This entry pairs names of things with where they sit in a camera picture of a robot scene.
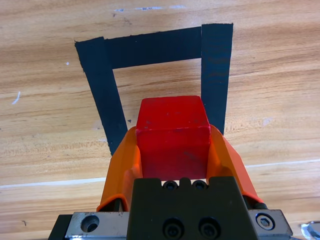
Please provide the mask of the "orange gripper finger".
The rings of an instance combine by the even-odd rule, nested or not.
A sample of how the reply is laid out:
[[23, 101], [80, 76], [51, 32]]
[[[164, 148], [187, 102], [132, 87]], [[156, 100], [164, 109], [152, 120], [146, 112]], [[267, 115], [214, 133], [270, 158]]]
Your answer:
[[130, 128], [112, 155], [102, 192], [98, 212], [107, 212], [116, 199], [128, 212], [131, 208], [135, 179], [143, 177], [140, 150], [137, 145], [136, 128]]
[[211, 177], [234, 177], [248, 209], [268, 208], [258, 197], [240, 155], [213, 125], [210, 126], [206, 180]]

